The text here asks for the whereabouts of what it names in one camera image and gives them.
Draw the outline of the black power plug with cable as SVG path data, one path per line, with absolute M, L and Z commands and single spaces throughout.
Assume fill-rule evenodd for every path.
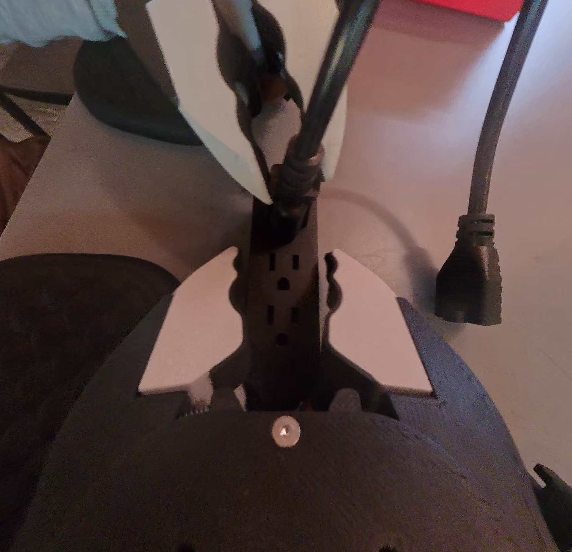
M 382 0 L 345 0 L 325 51 L 300 131 L 291 138 L 275 178 L 268 239 L 285 246 L 307 224 L 323 178 L 322 140 Z

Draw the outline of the person's brown trousers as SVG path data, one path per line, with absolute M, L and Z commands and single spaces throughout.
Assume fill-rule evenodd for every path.
M 4 232 L 50 138 L 33 136 L 14 142 L 1 135 L 1 233 Z

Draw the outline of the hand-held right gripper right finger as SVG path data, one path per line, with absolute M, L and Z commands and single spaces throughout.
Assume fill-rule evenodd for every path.
M 406 395 L 432 395 L 433 386 L 396 294 L 375 273 L 335 249 L 326 255 L 325 341 L 369 382 Z

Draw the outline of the person's left forearm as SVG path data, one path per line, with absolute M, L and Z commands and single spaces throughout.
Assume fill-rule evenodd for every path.
M 43 47 L 76 38 L 125 38 L 114 0 L 1 0 L 1 44 Z

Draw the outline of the grey mesh chair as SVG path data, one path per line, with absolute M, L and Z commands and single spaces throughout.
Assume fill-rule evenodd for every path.
M 59 114 L 75 93 L 73 66 L 80 44 L 55 42 L 46 47 L 1 46 L 1 112 L 28 134 L 49 138 L 38 114 Z

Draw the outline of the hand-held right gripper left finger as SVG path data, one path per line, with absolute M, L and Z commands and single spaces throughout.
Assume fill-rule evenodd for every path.
M 215 390 L 230 389 L 245 405 L 239 354 L 244 325 L 231 301 L 238 256 L 237 247 L 225 249 L 173 292 L 139 393 L 185 392 L 192 405 L 207 405 Z

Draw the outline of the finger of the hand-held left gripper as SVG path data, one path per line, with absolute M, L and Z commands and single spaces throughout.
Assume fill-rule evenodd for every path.
M 254 149 L 239 127 L 236 95 L 220 71 L 219 24 L 211 0 L 151 0 L 147 12 L 179 112 L 225 171 L 269 205 L 271 197 Z
M 297 84 L 304 107 L 313 86 L 334 26 L 339 17 L 335 0 L 257 0 L 277 20 L 285 41 L 285 67 Z M 293 100 L 264 107 L 254 119 L 254 137 L 269 167 L 283 161 L 288 142 L 298 133 L 300 110 Z

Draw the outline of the black plastic object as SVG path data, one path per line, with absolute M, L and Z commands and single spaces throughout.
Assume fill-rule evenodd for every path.
M 544 482 L 533 480 L 533 490 L 547 527 L 560 551 L 571 551 L 571 486 L 554 470 L 537 463 L 535 474 Z

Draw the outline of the black power strip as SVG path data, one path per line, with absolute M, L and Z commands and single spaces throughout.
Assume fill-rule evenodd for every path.
M 254 200 L 244 389 L 248 411 L 288 412 L 311 397 L 320 357 L 318 213 L 312 206 L 294 240 L 282 244 L 269 211 Z

